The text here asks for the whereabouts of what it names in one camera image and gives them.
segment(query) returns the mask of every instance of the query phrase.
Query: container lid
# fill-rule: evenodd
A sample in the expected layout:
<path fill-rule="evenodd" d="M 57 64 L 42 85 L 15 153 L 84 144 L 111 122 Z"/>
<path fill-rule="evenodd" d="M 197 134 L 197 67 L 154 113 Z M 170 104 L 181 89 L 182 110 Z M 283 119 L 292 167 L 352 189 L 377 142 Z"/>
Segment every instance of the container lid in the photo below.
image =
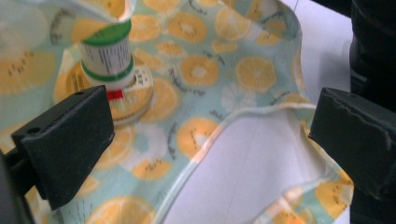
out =
<path fill-rule="evenodd" d="M 80 64 L 81 62 L 77 62 L 68 72 L 59 76 L 53 95 L 55 103 L 60 102 L 70 94 L 95 85 L 87 79 L 88 76 L 84 74 Z M 154 78 L 149 68 L 141 60 L 135 59 L 134 69 L 131 73 L 134 74 L 134 79 L 129 81 L 128 85 L 125 85 L 121 90 L 107 90 L 111 116 L 115 125 L 140 118 L 149 109 L 154 95 Z"/>
<path fill-rule="evenodd" d="M 115 44 L 129 34 L 131 26 L 131 20 L 124 23 L 110 25 L 107 28 L 96 32 L 90 38 L 82 41 L 82 43 L 94 46 L 108 46 Z"/>

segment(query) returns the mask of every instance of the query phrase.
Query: kiwi pattern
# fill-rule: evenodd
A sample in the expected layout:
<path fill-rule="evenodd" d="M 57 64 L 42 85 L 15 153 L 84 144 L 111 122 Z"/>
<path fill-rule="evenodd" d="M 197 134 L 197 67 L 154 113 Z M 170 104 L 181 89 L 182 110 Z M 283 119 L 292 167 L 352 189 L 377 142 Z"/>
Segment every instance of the kiwi pattern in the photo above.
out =
<path fill-rule="evenodd" d="M 0 60 L 0 95 L 40 87 L 54 76 L 54 72 L 55 55 L 50 52 L 25 51 L 18 59 Z"/>
<path fill-rule="evenodd" d="M 128 7 L 124 0 L 80 2 L 95 5 L 116 20 Z M 114 214 L 122 220 L 132 213 L 107 211 L 117 211 L 123 204 L 132 210 L 146 209 L 142 220 L 161 221 L 188 176 L 236 115 L 252 108 L 266 114 L 295 106 L 301 123 L 309 124 L 312 119 L 312 111 L 304 107 L 309 101 L 301 71 L 300 26 L 293 12 L 277 0 L 135 3 L 131 52 L 153 75 L 151 105 L 138 121 L 117 126 L 116 141 L 78 196 L 57 212 L 45 213 L 40 221 L 84 223 Z M 73 18 L 61 10 L 53 15 L 55 18 L 48 18 L 47 40 L 36 38 L 34 48 L 29 43 L 21 45 L 15 57 L 0 52 L 0 100 L 44 90 L 58 70 L 59 55 L 49 52 L 52 45 L 76 43 L 106 26 L 103 21 L 78 14 Z M 56 102 L 91 86 L 83 78 L 76 48 L 67 52 L 62 65 L 69 67 L 63 67 L 57 77 Z M 345 211 L 353 188 L 350 178 L 320 155 L 332 175 L 289 189 L 282 197 L 285 201 L 268 206 L 256 223 L 333 222 Z"/>

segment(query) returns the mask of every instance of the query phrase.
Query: black object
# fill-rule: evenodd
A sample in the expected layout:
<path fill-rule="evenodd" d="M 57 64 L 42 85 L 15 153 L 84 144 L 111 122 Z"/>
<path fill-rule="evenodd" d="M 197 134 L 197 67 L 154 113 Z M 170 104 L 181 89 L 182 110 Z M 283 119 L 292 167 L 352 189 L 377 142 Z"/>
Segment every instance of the black object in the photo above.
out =
<path fill-rule="evenodd" d="M 4 155 L 0 153 L 0 223 L 33 223 L 29 206 L 14 188 Z"/>
<path fill-rule="evenodd" d="M 351 221 L 396 220 L 395 113 L 356 94 L 324 88 L 309 137 L 352 178 Z"/>
<path fill-rule="evenodd" d="M 352 4 L 352 0 L 314 0 L 314 2 L 350 17 L 350 6 Z"/>
<path fill-rule="evenodd" d="M 19 207 L 18 201 L 36 185 L 52 209 L 65 205 L 113 140 L 106 88 L 74 93 L 11 136 L 16 148 L 6 155 L 6 167 L 0 162 L 0 178 L 8 182 L 3 186 L 7 190 L 0 191 L 1 202 Z"/>
<path fill-rule="evenodd" d="M 396 112 L 396 1 L 353 0 L 351 91 Z"/>

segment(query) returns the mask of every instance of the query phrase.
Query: white surface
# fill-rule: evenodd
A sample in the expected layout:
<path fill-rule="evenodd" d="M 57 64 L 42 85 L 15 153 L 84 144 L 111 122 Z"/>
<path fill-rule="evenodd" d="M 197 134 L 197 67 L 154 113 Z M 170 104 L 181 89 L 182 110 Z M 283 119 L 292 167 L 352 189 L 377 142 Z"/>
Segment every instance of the white surface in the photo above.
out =
<path fill-rule="evenodd" d="M 310 0 L 299 0 L 295 13 L 303 30 L 302 67 L 309 99 L 316 104 L 323 87 L 349 91 L 350 18 Z"/>
<path fill-rule="evenodd" d="M 237 119 L 216 140 L 164 223 L 251 223 L 286 189 L 324 176 L 324 160 L 305 150 L 299 132 L 287 110 Z"/>
<path fill-rule="evenodd" d="M 296 6 L 302 25 L 302 67 L 309 99 L 316 103 L 324 86 L 348 91 L 350 19 L 309 0 L 284 2 L 290 8 Z M 313 161 L 320 165 L 313 155 L 305 155 L 312 158 L 307 160 L 296 153 L 303 143 L 290 132 L 298 131 L 297 127 L 285 129 L 284 125 L 274 117 L 260 116 L 242 117 L 232 123 L 181 190 L 164 223 L 251 223 L 285 190 L 274 186 L 297 185 L 324 172 L 310 169 Z M 295 156 L 286 160 L 284 153 Z M 276 164 L 281 162 L 295 165 L 301 172 L 279 169 Z M 348 211 L 336 223 L 349 223 Z"/>

